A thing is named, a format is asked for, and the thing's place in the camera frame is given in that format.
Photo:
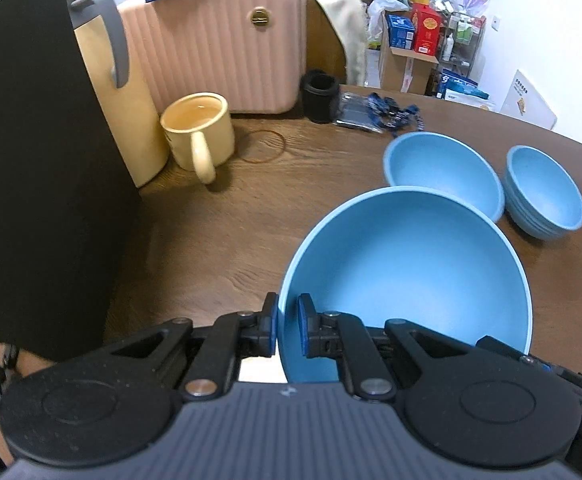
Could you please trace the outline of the blue bowl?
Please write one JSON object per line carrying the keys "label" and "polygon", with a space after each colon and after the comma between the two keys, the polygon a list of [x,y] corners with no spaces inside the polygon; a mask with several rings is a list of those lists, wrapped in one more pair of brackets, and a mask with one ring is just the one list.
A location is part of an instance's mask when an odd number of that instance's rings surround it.
{"label": "blue bowl", "polygon": [[582,193],[570,174],[541,150],[510,148],[501,181],[507,213],[531,237],[558,240],[582,227]]}
{"label": "blue bowl", "polygon": [[504,188],[488,161],[469,145],[435,132],[406,133],[383,154],[391,186],[433,188],[471,204],[497,222],[504,214]]}
{"label": "blue bowl", "polygon": [[530,350],[530,285],[508,237],[482,211],[417,186],[378,188],[338,206],[305,237],[281,283],[278,348],[289,382],[333,382],[331,359],[303,356],[297,296],[381,327],[390,318],[475,344]]}

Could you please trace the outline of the yellow mug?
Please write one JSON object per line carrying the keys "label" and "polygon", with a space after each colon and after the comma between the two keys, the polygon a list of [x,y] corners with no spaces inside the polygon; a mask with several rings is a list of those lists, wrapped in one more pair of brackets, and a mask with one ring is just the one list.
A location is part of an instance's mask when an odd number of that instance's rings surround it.
{"label": "yellow mug", "polygon": [[193,171],[205,185],[235,151],[228,102],[212,92],[189,94],[165,108],[160,124],[180,168]]}

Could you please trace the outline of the black paper bag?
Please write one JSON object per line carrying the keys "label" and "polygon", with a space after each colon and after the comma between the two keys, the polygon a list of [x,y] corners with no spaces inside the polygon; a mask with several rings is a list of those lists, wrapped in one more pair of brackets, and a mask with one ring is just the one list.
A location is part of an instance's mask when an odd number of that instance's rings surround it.
{"label": "black paper bag", "polygon": [[66,0],[0,0],[0,342],[99,347],[138,205]]}

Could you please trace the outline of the black cup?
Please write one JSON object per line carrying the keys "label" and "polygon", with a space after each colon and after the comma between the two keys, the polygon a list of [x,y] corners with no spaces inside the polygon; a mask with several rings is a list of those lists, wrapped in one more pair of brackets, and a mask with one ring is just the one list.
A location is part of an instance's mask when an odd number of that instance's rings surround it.
{"label": "black cup", "polygon": [[340,83],[323,70],[309,70],[301,80],[304,115],[317,124],[333,122],[340,101]]}

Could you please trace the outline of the pink suitcase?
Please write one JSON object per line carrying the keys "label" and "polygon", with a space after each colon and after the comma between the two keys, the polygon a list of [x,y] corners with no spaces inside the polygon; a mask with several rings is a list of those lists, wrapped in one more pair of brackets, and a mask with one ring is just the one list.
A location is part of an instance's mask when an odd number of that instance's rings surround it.
{"label": "pink suitcase", "polygon": [[126,0],[119,12],[157,110],[199,92],[239,114],[297,104],[306,0]]}

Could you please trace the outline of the blue carton box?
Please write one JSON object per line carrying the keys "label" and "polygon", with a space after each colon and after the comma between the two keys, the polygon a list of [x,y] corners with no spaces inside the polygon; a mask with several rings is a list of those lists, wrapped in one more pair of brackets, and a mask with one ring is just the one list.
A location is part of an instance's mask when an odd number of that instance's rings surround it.
{"label": "blue carton box", "polygon": [[411,50],[415,28],[409,18],[402,15],[387,15],[387,31],[389,32],[389,45],[392,48]]}

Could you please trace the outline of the red carton box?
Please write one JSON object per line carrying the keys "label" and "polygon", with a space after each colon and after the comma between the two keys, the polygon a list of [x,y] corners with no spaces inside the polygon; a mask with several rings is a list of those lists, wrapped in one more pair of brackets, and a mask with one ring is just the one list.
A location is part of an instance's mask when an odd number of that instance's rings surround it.
{"label": "red carton box", "polygon": [[431,6],[422,3],[413,5],[413,51],[424,55],[436,55],[438,37],[440,37],[440,23],[442,17]]}

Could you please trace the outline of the beige cloth on chair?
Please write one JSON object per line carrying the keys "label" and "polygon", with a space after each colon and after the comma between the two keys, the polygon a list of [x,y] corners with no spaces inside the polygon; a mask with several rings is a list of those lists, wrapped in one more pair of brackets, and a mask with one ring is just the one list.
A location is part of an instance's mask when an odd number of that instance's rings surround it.
{"label": "beige cloth on chair", "polygon": [[363,86],[367,66],[366,8],[361,0],[315,0],[345,54],[346,84]]}

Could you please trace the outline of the yellow thermos jug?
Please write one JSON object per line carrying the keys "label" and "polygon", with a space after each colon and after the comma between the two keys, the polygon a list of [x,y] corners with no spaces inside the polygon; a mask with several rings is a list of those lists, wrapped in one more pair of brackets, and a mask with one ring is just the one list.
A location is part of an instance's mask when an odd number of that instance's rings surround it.
{"label": "yellow thermos jug", "polygon": [[67,5],[101,110],[141,188],[165,166],[169,144],[118,6],[114,0],[67,0]]}

